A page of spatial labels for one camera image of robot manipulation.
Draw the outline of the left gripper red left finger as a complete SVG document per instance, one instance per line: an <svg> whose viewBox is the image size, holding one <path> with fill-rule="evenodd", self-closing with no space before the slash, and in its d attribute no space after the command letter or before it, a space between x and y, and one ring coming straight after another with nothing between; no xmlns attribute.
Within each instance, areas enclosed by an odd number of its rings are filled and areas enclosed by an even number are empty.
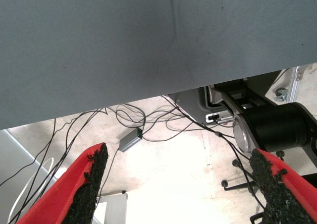
<svg viewBox="0 0 317 224"><path fill-rule="evenodd" d="M107 161L106 143L87 148L18 223L89 224Z"/></svg>

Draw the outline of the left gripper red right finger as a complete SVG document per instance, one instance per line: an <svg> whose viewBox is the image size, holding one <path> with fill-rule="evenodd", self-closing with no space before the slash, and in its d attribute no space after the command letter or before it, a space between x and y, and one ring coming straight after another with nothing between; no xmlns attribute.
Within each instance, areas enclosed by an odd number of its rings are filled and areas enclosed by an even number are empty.
<svg viewBox="0 0 317 224"><path fill-rule="evenodd" d="M317 188L271 153L254 149L250 158L254 177L266 200L272 224L315 224Z"/></svg>

